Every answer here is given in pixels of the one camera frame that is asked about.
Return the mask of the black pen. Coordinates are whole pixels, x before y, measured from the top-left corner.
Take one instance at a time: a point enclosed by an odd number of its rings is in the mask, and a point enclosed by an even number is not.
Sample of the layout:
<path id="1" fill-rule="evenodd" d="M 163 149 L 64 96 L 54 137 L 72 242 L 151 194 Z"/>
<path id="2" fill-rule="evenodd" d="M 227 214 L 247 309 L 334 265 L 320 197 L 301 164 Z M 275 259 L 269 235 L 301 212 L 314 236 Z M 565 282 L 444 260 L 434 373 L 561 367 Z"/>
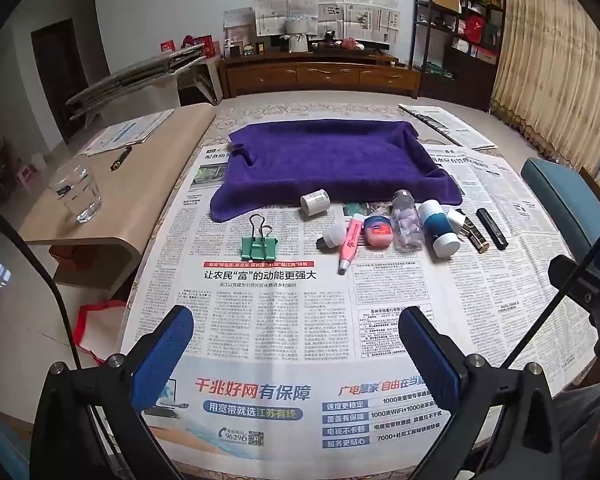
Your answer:
<path id="1" fill-rule="evenodd" d="M 122 164 L 124 163 L 125 159 L 128 158 L 129 154 L 131 154 L 132 149 L 133 149 L 132 145 L 126 146 L 124 148 L 123 152 L 111 164 L 110 170 L 111 171 L 117 171 L 122 166 Z"/>

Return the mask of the green binder clip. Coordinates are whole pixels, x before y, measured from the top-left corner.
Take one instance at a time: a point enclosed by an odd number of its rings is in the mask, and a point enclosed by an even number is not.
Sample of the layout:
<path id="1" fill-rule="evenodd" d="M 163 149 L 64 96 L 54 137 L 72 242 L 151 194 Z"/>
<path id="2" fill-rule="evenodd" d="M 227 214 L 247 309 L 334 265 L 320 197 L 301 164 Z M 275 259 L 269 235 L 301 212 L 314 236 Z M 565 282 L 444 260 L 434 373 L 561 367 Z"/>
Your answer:
<path id="1" fill-rule="evenodd" d="M 251 234 L 242 238 L 240 258 L 242 261 L 274 262 L 278 240 L 272 235 L 272 226 L 266 223 L 262 214 L 252 214 L 249 223 Z"/>

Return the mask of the white tape roll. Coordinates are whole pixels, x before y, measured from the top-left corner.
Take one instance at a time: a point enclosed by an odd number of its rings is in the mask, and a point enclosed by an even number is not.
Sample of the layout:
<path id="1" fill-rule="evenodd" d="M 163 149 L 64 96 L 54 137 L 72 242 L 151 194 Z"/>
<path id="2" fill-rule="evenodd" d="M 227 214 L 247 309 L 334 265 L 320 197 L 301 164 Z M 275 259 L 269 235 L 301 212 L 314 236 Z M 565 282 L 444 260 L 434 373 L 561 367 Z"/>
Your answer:
<path id="1" fill-rule="evenodd" d="M 329 211 L 331 204 L 329 195 L 322 188 L 300 197 L 300 208 L 306 218 L 324 214 Z"/>

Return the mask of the folded newspaper stack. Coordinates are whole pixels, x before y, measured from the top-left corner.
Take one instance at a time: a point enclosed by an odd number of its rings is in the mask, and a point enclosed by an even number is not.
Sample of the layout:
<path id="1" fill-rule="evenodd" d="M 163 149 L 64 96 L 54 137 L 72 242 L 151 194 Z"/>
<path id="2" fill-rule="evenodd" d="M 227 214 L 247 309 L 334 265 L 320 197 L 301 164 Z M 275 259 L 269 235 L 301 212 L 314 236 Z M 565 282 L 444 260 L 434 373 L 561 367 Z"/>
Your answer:
<path id="1" fill-rule="evenodd" d="M 453 144 L 472 150 L 493 150 L 498 146 L 467 122 L 440 106 L 413 106 L 399 104 L 400 110 L 417 118 Z"/>

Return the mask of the brown grand reserve lighter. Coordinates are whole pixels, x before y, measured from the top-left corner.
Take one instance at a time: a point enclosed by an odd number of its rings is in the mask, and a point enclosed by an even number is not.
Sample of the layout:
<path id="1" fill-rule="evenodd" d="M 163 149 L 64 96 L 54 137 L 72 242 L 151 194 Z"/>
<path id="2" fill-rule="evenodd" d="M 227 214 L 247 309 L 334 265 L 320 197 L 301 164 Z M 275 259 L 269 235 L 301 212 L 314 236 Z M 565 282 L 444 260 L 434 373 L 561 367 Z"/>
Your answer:
<path id="1" fill-rule="evenodd" d="M 464 211 L 457 209 L 457 212 L 463 217 L 460 232 L 470 241 L 478 254 L 484 254 L 489 249 L 489 243 Z"/>

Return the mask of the newspapers on wall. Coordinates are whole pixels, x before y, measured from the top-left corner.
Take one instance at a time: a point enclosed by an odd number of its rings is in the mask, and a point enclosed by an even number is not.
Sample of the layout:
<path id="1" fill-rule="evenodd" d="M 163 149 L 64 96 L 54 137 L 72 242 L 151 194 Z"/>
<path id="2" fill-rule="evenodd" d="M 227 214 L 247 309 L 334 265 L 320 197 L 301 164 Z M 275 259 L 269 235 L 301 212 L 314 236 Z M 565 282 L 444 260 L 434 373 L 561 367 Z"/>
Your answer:
<path id="1" fill-rule="evenodd" d="M 399 0 L 256 0 L 260 37 L 305 34 L 392 46 L 400 28 Z"/>

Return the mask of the pink vaseline tin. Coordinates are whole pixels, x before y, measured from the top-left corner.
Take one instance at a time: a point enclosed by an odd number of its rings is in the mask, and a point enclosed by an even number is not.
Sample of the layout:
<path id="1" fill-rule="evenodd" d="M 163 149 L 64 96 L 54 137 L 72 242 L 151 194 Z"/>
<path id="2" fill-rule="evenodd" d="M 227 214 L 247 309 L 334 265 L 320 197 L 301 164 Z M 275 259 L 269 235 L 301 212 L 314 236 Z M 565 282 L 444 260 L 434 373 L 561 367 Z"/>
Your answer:
<path id="1" fill-rule="evenodd" d="M 393 241 L 391 221 L 381 214 L 372 214 L 364 220 L 366 245 L 374 249 L 388 248 Z"/>

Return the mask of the pink flashlight pen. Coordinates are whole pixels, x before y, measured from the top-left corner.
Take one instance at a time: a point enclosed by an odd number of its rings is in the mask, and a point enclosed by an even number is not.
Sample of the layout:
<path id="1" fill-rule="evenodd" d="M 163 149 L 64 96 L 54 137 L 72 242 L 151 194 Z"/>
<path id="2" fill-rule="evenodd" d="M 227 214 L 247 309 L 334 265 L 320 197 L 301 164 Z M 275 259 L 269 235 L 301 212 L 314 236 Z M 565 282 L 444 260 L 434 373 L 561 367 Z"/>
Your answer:
<path id="1" fill-rule="evenodd" d="M 340 246 L 338 273 L 346 274 L 358 250 L 358 240 L 364 228 L 365 217 L 362 214 L 354 214 L 349 222 L 346 237 Z"/>

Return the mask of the clear candy bottle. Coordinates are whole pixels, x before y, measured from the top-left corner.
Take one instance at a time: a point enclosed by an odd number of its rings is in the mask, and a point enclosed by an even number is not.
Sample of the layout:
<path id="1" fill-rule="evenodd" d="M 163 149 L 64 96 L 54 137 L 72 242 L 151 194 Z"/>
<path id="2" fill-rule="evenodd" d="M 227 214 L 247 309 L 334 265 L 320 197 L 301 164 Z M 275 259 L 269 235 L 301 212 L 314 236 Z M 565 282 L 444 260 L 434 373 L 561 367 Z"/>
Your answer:
<path id="1" fill-rule="evenodd" d="M 425 244 L 422 222 L 414 198 L 407 190 L 397 190 L 393 194 L 390 220 L 396 248 L 404 252 L 422 249 Z"/>

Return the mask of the white charger plug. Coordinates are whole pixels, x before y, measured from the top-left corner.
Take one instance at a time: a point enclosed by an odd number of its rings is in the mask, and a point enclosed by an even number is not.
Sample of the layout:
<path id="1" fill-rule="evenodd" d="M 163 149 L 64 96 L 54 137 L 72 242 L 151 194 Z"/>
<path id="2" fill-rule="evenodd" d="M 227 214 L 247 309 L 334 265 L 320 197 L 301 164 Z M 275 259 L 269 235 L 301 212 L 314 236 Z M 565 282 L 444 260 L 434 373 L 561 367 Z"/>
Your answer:
<path id="1" fill-rule="evenodd" d="M 455 234 L 463 232 L 466 216 L 460 210 L 450 208 L 446 212 L 446 218 Z"/>

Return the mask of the red bag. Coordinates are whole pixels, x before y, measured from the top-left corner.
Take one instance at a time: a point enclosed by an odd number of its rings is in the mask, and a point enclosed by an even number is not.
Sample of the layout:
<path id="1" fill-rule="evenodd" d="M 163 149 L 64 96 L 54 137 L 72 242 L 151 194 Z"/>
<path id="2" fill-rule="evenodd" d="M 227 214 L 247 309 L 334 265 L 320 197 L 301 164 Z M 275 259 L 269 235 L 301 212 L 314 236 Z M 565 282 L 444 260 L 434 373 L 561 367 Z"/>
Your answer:
<path id="1" fill-rule="evenodd" d="M 125 302 L 106 300 L 79 307 L 72 341 L 76 348 L 102 365 L 117 352 L 119 330 L 125 312 Z"/>

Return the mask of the blue white lotion tube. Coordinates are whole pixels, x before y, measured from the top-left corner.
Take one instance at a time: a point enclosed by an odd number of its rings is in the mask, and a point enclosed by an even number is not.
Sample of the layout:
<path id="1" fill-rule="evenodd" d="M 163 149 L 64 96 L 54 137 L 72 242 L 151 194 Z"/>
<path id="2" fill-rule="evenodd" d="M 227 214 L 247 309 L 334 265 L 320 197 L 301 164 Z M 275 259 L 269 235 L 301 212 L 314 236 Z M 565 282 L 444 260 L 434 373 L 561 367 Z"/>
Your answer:
<path id="1" fill-rule="evenodd" d="M 436 200 L 426 200 L 418 206 L 418 215 L 426 241 L 436 257 L 451 258 L 460 249 L 460 240 L 442 206 Z"/>

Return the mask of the blue chair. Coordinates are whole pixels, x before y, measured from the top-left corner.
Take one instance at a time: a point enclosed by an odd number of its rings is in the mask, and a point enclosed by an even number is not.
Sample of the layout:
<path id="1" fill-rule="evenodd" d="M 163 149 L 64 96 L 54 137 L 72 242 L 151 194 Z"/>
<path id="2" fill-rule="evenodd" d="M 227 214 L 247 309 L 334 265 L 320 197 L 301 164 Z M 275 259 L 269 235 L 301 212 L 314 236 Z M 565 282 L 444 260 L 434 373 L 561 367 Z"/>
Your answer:
<path id="1" fill-rule="evenodd" d="M 600 200 L 576 170 L 528 158 L 521 177 L 554 221 L 580 263 L 600 237 Z"/>

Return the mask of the paper sheet on side table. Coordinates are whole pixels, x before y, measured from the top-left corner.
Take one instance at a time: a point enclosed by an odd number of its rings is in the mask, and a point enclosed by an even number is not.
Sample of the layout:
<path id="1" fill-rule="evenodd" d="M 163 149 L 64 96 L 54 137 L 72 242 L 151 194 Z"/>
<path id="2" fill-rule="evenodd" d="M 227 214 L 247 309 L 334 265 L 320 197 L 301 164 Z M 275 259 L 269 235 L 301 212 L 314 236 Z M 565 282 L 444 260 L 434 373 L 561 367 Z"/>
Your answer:
<path id="1" fill-rule="evenodd" d="M 174 108 L 154 114 L 133 118 L 126 122 L 108 126 L 102 130 L 87 146 L 80 151 L 81 155 L 94 156 L 130 145 L 143 143 L 173 113 Z"/>

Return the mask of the wooden tv cabinet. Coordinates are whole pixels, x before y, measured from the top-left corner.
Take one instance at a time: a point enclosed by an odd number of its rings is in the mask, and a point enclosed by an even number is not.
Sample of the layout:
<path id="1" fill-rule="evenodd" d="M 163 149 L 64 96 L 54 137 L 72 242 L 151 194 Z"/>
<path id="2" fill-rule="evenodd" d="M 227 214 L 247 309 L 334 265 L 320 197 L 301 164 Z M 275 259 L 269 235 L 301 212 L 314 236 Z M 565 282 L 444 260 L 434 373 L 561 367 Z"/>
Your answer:
<path id="1" fill-rule="evenodd" d="M 388 54 L 327 49 L 321 52 L 238 56 L 218 68 L 224 98 L 301 90 L 368 91 L 411 96 L 420 73 Z"/>

